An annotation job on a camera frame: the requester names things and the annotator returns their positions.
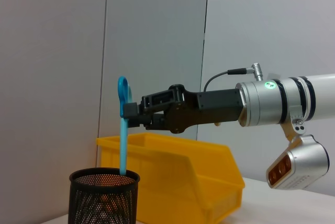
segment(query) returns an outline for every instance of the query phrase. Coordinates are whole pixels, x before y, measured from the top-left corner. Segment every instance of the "robotic arm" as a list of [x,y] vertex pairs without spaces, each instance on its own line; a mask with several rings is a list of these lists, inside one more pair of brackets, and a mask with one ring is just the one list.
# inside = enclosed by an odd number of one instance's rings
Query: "robotic arm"
[[193,93],[183,85],[142,97],[141,103],[124,104],[129,127],[181,133],[208,123],[239,121],[243,127],[280,124],[288,148],[266,171],[271,188],[302,189],[329,169],[325,148],[306,135],[305,122],[335,116],[335,74],[263,80],[259,64],[224,74],[253,73],[255,82],[234,89]]

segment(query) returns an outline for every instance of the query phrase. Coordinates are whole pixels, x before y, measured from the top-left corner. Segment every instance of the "green light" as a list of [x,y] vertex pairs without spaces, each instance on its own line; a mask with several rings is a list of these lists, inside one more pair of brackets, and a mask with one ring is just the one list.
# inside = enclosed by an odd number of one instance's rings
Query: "green light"
[[275,83],[273,83],[273,82],[266,82],[265,83],[265,88],[267,88],[267,89],[275,89],[276,86],[277,85]]

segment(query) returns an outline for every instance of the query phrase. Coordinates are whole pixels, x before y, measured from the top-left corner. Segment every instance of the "white wall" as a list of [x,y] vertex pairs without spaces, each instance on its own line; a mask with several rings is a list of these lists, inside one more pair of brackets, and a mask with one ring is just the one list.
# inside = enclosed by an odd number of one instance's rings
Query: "white wall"
[[105,0],[0,0],[0,223],[65,214],[95,165]]
[[[208,0],[202,88],[213,75],[260,62],[265,77],[335,73],[334,0]],[[223,76],[209,90],[233,88],[252,76]],[[335,195],[335,120],[311,121],[307,132],[328,150],[330,170],[309,190]],[[241,128],[202,125],[198,140],[228,145],[243,176],[265,180],[267,167],[287,147],[279,125]]]
[[[121,75],[137,103],[172,84],[200,90],[205,14],[206,0],[107,0],[100,136],[119,134]],[[196,126],[180,135],[196,136]]]

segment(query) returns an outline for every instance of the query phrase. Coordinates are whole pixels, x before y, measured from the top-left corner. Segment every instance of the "cable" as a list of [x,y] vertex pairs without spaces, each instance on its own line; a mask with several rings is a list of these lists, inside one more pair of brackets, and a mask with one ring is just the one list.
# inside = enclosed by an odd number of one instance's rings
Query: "cable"
[[221,73],[219,73],[219,74],[217,74],[217,75],[211,77],[211,78],[207,81],[207,83],[205,84],[204,92],[207,90],[207,86],[209,85],[209,83],[210,83],[213,79],[216,79],[217,77],[222,76],[222,75],[225,75],[225,74],[228,74],[228,71],[221,72]]
[[245,75],[245,74],[248,74],[248,73],[252,73],[253,72],[253,69],[252,68],[240,68],[240,69],[233,69],[233,70],[227,70],[225,72],[221,72],[213,77],[211,77],[207,83],[205,84],[205,87],[204,87],[204,92],[207,90],[207,86],[209,85],[209,83],[213,80],[213,79],[216,79],[217,77],[219,76],[222,76],[222,75],[225,75],[225,74],[228,74],[228,75]]

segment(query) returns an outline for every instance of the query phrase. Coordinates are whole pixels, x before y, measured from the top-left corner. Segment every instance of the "silver joint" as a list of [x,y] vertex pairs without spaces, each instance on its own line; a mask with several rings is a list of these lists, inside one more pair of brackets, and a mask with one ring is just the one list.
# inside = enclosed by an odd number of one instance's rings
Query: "silver joint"
[[247,69],[247,74],[253,74],[254,68],[246,68]]
[[255,79],[257,81],[262,81],[263,80],[263,72],[261,69],[261,65],[259,63],[254,63],[251,67],[253,67],[253,75],[255,76]]

